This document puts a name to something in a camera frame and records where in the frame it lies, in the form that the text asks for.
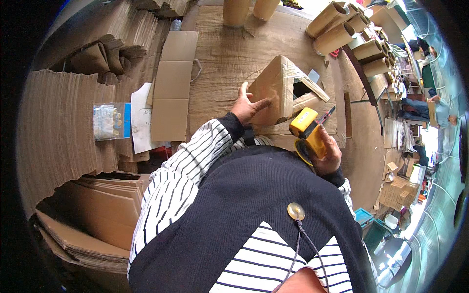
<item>red scissors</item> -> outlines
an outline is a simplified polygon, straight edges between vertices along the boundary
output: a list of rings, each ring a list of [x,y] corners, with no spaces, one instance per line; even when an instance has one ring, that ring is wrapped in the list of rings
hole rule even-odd
[[[334,50],[334,51],[330,52],[329,54],[330,54],[332,57],[337,58],[337,56],[339,55],[339,49]]]

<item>striped shirt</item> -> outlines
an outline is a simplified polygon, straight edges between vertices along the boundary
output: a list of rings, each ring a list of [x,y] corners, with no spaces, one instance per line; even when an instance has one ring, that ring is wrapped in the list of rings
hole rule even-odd
[[[264,136],[257,136],[255,143],[273,145]],[[182,143],[178,151],[151,174],[134,231],[128,274],[140,251],[191,206],[199,184],[212,164],[224,155],[245,147],[243,138],[233,143],[225,127],[213,119],[205,123],[188,143]],[[339,191],[355,219],[348,180],[339,187]],[[319,250],[319,254],[325,262],[330,292],[351,292],[350,278],[335,237]],[[210,292],[271,292],[285,278],[294,255],[293,248],[268,223],[261,222]],[[290,275],[303,267],[313,269],[321,284],[326,286],[317,256],[306,262],[299,255]]]

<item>white paper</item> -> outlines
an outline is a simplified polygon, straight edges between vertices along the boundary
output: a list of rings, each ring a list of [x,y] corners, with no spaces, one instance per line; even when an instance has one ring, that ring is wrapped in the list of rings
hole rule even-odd
[[[134,141],[134,152],[136,154],[159,148],[167,145],[168,142],[152,142],[151,141],[151,111],[152,107],[146,103],[151,83],[145,83],[143,86],[132,94],[130,102],[131,123],[132,123],[132,139]]]

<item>plastic bag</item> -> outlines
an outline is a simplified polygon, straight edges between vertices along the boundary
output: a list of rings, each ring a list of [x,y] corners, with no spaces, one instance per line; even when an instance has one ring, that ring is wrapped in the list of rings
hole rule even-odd
[[[93,133],[96,141],[130,138],[130,103],[93,106]]]

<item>plastic bottle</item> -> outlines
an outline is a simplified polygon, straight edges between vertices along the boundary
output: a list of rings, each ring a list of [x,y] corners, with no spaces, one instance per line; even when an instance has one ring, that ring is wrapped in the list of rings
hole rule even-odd
[[[169,30],[181,30],[181,25],[182,25],[182,21],[180,21],[179,19],[175,19],[171,23],[171,27]]]

